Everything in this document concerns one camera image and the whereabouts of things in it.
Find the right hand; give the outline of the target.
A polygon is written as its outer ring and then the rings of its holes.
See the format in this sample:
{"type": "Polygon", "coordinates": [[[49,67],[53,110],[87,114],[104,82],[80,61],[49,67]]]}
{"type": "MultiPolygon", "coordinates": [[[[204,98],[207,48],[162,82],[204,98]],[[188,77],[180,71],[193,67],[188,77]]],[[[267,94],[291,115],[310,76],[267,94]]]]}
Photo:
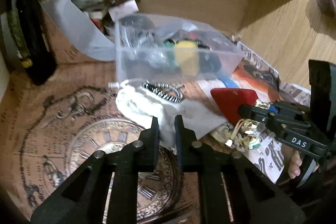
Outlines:
{"type": "Polygon", "coordinates": [[[299,152],[294,151],[290,156],[288,175],[291,179],[298,177],[301,173],[300,166],[302,165],[302,159],[299,152]]]}

